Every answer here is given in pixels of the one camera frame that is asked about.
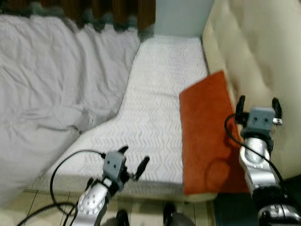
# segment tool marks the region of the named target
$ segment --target orange cushion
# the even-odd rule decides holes
[[[224,130],[233,114],[223,71],[180,94],[183,136],[184,193],[248,192],[238,158],[240,146]],[[232,134],[240,139],[234,120]]]

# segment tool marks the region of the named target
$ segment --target white bed sheet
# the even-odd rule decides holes
[[[48,190],[54,168],[71,153],[102,152],[129,145],[127,166],[135,171],[144,156],[150,163],[141,181],[128,183],[125,194],[182,194],[182,128],[179,93],[208,75],[198,38],[154,36],[142,42],[126,94],[113,120],[86,132],[30,189]],[[102,160],[75,156],[62,166],[55,190],[80,192],[90,176],[100,176]]]

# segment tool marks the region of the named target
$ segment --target wrinkled fabric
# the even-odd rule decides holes
[[[0,204],[80,130],[118,113],[139,45],[135,29],[72,31],[54,17],[0,16]]]

